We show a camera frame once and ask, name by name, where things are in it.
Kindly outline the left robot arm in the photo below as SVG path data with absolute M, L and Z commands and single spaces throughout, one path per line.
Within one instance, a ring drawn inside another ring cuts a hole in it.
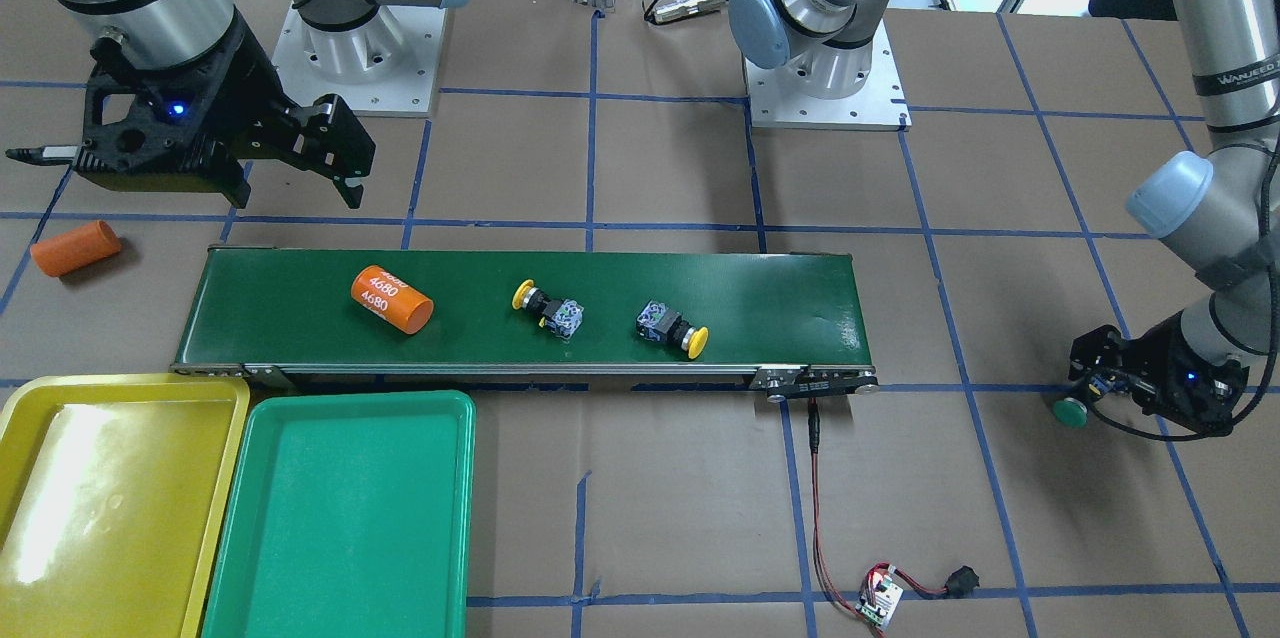
M 746 63 L 782 72 L 832 102 L 847 73 L 817 83 L 818 61 L 850 53 L 865 68 L 888 0 L 728 0 Z M 1212 151 L 1170 158 L 1126 200 L 1147 234 L 1190 266 L 1208 296 L 1128 339 L 1114 325 L 1076 337 L 1065 425 L 1128 396 L 1183 428 L 1180 441 L 1229 436 L 1261 404 L 1277 369 L 1277 0 L 1172 0 Z

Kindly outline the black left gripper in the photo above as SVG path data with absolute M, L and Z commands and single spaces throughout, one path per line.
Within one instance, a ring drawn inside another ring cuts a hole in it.
M 1234 410 L 1249 375 L 1234 355 L 1215 365 L 1193 351 L 1179 314 L 1137 339 L 1124 338 L 1115 325 L 1076 337 L 1068 379 L 1073 383 L 1088 372 L 1112 375 L 1117 383 L 1110 395 L 1129 396 L 1144 415 L 1162 416 L 1188 429 L 1190 437 L 1225 437 L 1234 430 Z M 1115 420 L 1110 425 L 1132 436 L 1148 436 Z

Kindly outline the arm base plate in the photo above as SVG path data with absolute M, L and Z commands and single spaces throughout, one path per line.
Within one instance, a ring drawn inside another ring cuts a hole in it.
M 751 122 L 767 129 L 906 131 L 913 126 L 884 23 L 852 50 L 819 45 L 785 67 L 742 61 Z
M 380 6 L 365 26 L 324 32 L 288 10 L 271 61 L 300 104 L 335 94 L 358 117 L 426 119 L 449 18 L 440 8 Z

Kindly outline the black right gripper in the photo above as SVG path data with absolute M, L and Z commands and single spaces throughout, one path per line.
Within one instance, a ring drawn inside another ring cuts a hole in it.
M 90 49 L 76 174 L 120 192 L 221 193 L 247 208 L 244 159 L 316 173 L 358 209 L 376 142 L 338 94 L 310 106 L 287 97 L 265 50 L 236 13 L 204 55 L 163 70 L 125 58 L 109 26 Z

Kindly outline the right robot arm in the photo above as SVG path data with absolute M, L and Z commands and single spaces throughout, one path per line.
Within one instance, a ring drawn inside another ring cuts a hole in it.
M 293 51 L 316 79 L 293 100 L 233 0 L 55 0 L 90 33 L 93 67 L 77 143 L 8 149 L 37 167 L 67 165 L 118 192 L 219 193 L 244 208 L 247 160 L 275 160 L 328 179 L 360 206 L 376 145 L 358 119 L 385 111 L 397 76 L 413 81 L 410 111 L 428 109 L 439 29 L 412 32 L 412 14 L 468 0 L 291 0 Z

